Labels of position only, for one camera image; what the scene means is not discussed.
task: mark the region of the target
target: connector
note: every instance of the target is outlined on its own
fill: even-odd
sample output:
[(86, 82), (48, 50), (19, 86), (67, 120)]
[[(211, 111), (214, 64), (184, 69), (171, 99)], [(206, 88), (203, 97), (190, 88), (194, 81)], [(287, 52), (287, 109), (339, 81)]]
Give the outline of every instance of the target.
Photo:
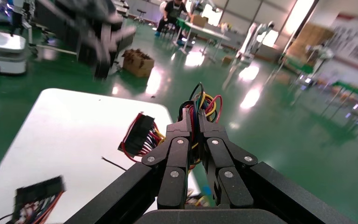
[(12, 220), (20, 218), (20, 210), (28, 203), (41, 201), (65, 191), (62, 176), (58, 176), (28, 187), (16, 190), (14, 213)]
[[(146, 137), (153, 127), (153, 122), (154, 118), (141, 114), (124, 142), (126, 152), (132, 156), (138, 155), (140, 153), (146, 141)], [(121, 145), (122, 142), (118, 146), (118, 150), (123, 151)]]

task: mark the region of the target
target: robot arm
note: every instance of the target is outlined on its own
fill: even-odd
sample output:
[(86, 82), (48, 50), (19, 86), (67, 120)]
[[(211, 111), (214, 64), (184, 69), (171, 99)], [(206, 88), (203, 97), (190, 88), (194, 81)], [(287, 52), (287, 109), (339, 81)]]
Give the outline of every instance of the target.
[(192, 6), (191, 6), (192, 14), (195, 11), (197, 11), (197, 12), (199, 12), (199, 14), (201, 14), (204, 11), (206, 4), (209, 4), (210, 6), (212, 6), (212, 11), (214, 11), (214, 12), (216, 12), (218, 9), (212, 0), (189, 0), (189, 2), (192, 2)]
[(212, 11), (216, 12), (217, 11), (217, 7), (215, 5), (215, 3), (211, 0), (206, 0), (207, 4), (209, 4), (210, 6), (212, 6)]

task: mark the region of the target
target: black cable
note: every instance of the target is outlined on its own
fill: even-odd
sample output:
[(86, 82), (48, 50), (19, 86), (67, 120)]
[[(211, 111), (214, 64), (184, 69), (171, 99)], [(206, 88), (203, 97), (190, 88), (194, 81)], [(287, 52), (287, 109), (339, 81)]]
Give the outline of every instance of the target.
[(145, 143), (149, 144), (149, 146), (152, 147), (152, 148), (156, 147), (148, 138), (146, 138)]
[(13, 215), (13, 213), (12, 213), (12, 214), (9, 214), (9, 215), (5, 215), (4, 217), (0, 218), (0, 220), (2, 220), (2, 219), (4, 219), (4, 218), (7, 218), (7, 217), (9, 217), (9, 216), (12, 216), (12, 215)]
[(215, 110), (214, 114), (215, 114), (215, 117), (214, 117), (213, 120), (211, 121), (212, 123), (215, 122), (215, 120), (217, 119), (217, 110)]
[(188, 100), (188, 101), (185, 101), (184, 103), (182, 103), (182, 105), (180, 105), (178, 121), (183, 120), (183, 108), (187, 105), (193, 105), (193, 103), (194, 103), (194, 101)]
[(112, 164), (112, 165), (115, 165), (115, 166), (117, 166), (118, 168), (120, 168), (120, 169), (122, 169), (122, 170), (124, 170), (124, 171), (127, 171), (127, 170), (126, 170), (126, 169), (124, 169), (123, 167), (121, 167), (121, 166), (119, 166), (119, 165), (115, 164), (114, 162), (112, 162), (112, 161), (110, 161), (110, 160), (105, 159), (105, 157), (103, 157), (103, 156), (102, 156), (102, 160), (105, 160), (105, 161), (107, 161), (108, 163), (110, 163), (110, 164)]
[(192, 94), (190, 95), (189, 100), (192, 100), (193, 95), (194, 95), (195, 91), (198, 89), (199, 86), (201, 86), (201, 94), (204, 92), (204, 85), (202, 85), (202, 83), (199, 82), (199, 83), (195, 86), (195, 88), (194, 88)]

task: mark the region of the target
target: table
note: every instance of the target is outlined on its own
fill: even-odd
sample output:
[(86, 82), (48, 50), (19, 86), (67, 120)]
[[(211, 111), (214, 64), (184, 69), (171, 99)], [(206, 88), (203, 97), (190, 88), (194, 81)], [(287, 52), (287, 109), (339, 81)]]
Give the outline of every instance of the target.
[(202, 55), (206, 55), (211, 61), (215, 62), (215, 57), (216, 57), (216, 54), (218, 52), (218, 49), (219, 47), (221, 46), (221, 42), (223, 40), (226, 40), (226, 41), (230, 41), (231, 39), (227, 36), (224, 36), (224, 34), (222, 33), (217, 33), (213, 30), (210, 30), (210, 29), (206, 29), (206, 28), (203, 28), (203, 27), (199, 27), (199, 26), (196, 26), (196, 25), (193, 25), (192, 23), (190, 22), (187, 22), (187, 21), (184, 21), (180, 18), (178, 18), (178, 22), (177, 22), (177, 25), (180, 26), (180, 30), (178, 32), (178, 36), (176, 37), (176, 40), (173, 42), (173, 44), (175, 44), (176, 46), (178, 45), (176, 42), (178, 41), (179, 39), (179, 36), (180, 36), (180, 32), (182, 32), (183, 29), (185, 30), (188, 30), (188, 34), (187, 34), (187, 41), (185, 42), (185, 45), (180, 48), (180, 50), (184, 53), (184, 54), (187, 54), (186, 52), (186, 47), (187, 47), (187, 43), (188, 41), (190, 40), (190, 34), (191, 33), (196, 33), (196, 34), (205, 34), (209, 37), (211, 37), (211, 39), (219, 39), (219, 44), (216, 48), (216, 51), (213, 55), (213, 57), (210, 57), (207, 55), (206, 53), (206, 49), (207, 49), (207, 46), (209, 45), (209, 43), (207, 43), (204, 47), (203, 50), (200, 50), (200, 52), (202, 53)]
[(331, 101), (328, 103), (327, 107), (325, 108), (325, 110), (322, 112), (322, 114), (330, 107), (331, 103), (337, 98), (337, 96), (340, 94), (340, 92), (342, 90), (348, 90), (350, 92), (350, 94), (341, 102), (340, 106), (337, 108), (337, 110), (334, 112), (333, 116), (338, 112), (338, 110), (342, 107), (342, 105), (344, 105), (344, 103), (347, 101), (347, 99), (352, 95), (352, 94), (356, 94), (358, 95), (358, 87), (354, 86), (352, 84), (349, 83), (345, 83), (342, 81), (337, 81), (335, 83), (333, 83), (331, 86), (338, 86), (341, 87), (341, 89), (336, 93), (336, 95), (333, 97), (333, 99), (331, 99)]
[[(46, 223), (64, 223), (124, 172), (101, 156), (133, 165), (117, 146), (139, 112), (155, 117), (162, 133), (172, 122), (162, 105), (44, 90), (0, 163), (0, 217), (13, 212), (17, 188), (62, 175), (66, 192)], [(192, 173), (188, 186), (200, 193)]]

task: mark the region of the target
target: worker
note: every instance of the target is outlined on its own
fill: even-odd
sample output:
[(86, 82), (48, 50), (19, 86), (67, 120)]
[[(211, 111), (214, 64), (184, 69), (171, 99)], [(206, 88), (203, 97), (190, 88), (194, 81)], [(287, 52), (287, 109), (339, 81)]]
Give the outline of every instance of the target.
[[(160, 23), (158, 24), (157, 32), (155, 36), (160, 36), (161, 31), (163, 30), (164, 26), (166, 24), (172, 23), (176, 25), (177, 18), (180, 16), (180, 14), (183, 12), (187, 13), (189, 17), (191, 17), (191, 13), (189, 13), (186, 10), (185, 4), (182, 2), (182, 0), (172, 0), (169, 1), (166, 4), (166, 7), (163, 11), (163, 18), (160, 20)], [(180, 27), (175, 26), (176, 32), (179, 32)], [(179, 34), (179, 39), (177, 44), (178, 45), (184, 45), (182, 41), (182, 34)]]

